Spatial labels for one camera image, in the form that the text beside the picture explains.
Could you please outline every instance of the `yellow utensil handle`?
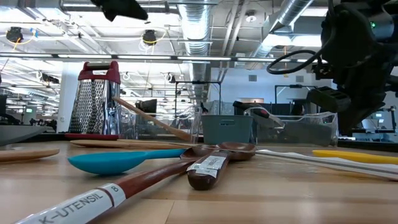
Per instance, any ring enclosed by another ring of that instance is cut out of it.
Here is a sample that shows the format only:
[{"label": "yellow utensil handle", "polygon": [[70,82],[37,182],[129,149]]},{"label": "yellow utensil handle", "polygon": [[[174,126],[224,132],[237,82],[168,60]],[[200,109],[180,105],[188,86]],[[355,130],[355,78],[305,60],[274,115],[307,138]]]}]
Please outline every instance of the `yellow utensil handle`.
[{"label": "yellow utensil handle", "polygon": [[355,162],[373,163],[373,164],[397,164],[398,157],[377,156],[360,152],[345,152],[333,150],[313,150],[312,153],[317,157],[337,157]]}]

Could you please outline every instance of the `ceiling light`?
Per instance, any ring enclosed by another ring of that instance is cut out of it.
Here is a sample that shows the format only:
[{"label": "ceiling light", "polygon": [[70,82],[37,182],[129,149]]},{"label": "ceiling light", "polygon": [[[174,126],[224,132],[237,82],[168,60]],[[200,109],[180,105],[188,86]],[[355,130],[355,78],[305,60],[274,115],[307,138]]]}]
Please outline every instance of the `ceiling light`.
[{"label": "ceiling light", "polygon": [[63,7],[96,7],[94,4],[73,4],[73,3],[65,3],[62,4]]},{"label": "ceiling light", "polygon": [[119,55],[120,59],[141,59],[141,60],[170,60],[170,56],[156,56],[156,55]]},{"label": "ceiling light", "polygon": [[238,58],[239,62],[273,62],[273,58]]},{"label": "ceiling light", "polygon": [[10,109],[22,109],[23,106],[7,106],[7,108],[10,108]]},{"label": "ceiling light", "polygon": [[90,55],[90,54],[83,54],[83,55],[58,55],[60,58],[112,58],[110,55]]},{"label": "ceiling light", "polygon": [[210,61],[230,61],[230,57],[192,57],[192,56],[179,56],[179,60],[210,60]]},{"label": "ceiling light", "polygon": [[19,54],[19,53],[0,53],[0,57],[52,57],[50,54]]},{"label": "ceiling light", "polygon": [[293,38],[291,45],[301,47],[321,47],[322,42],[320,35],[298,35]]}]

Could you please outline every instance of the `white label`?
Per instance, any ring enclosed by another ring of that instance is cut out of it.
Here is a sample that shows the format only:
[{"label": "white label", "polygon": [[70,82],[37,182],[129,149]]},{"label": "white label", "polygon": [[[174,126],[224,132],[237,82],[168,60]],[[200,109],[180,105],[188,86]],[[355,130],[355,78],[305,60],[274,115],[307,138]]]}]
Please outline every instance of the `white label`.
[{"label": "white label", "polygon": [[225,157],[209,156],[201,164],[192,164],[188,167],[187,171],[196,170],[195,173],[197,174],[211,175],[214,178],[217,178],[217,171],[221,169],[224,161]]},{"label": "white label", "polygon": [[87,223],[111,207],[112,201],[107,193],[102,190],[91,190],[28,216],[17,224]]},{"label": "white label", "polygon": [[225,157],[222,156],[209,156],[201,164],[200,167],[207,169],[220,169],[223,166]]},{"label": "white label", "polygon": [[214,178],[217,178],[217,172],[218,170],[213,170],[213,169],[197,169],[195,171],[197,174],[205,174],[205,175],[210,175],[213,176]]},{"label": "white label", "polygon": [[123,189],[117,184],[109,183],[99,188],[107,190],[112,195],[115,207],[120,205],[126,199]]}]

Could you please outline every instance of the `teal plastic spoon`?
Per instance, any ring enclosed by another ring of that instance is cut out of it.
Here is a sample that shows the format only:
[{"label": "teal plastic spoon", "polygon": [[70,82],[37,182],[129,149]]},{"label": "teal plastic spoon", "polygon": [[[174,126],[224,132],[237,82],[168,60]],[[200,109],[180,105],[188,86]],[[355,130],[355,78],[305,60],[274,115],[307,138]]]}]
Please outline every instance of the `teal plastic spoon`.
[{"label": "teal plastic spoon", "polygon": [[149,152],[104,152],[69,157],[71,165],[85,172],[116,175],[132,169],[146,159],[180,157],[185,149],[167,149]]}]

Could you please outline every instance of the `wooden table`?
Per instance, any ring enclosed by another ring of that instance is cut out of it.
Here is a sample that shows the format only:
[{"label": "wooden table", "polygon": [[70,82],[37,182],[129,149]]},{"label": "wooden table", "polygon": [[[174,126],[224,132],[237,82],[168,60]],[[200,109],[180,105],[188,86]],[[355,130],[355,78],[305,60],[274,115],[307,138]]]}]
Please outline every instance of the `wooden table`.
[{"label": "wooden table", "polygon": [[[118,178],[87,174],[67,161],[68,156],[105,149],[76,147],[68,142],[12,147],[59,147],[61,152],[37,161],[0,164],[0,223],[18,221]],[[303,154],[312,150],[267,148]],[[130,172],[175,160],[145,161]],[[171,177],[125,201],[95,223],[398,223],[397,192],[398,183],[370,175],[256,156],[251,161],[230,164],[225,178],[211,191],[193,190],[186,175]]]}]

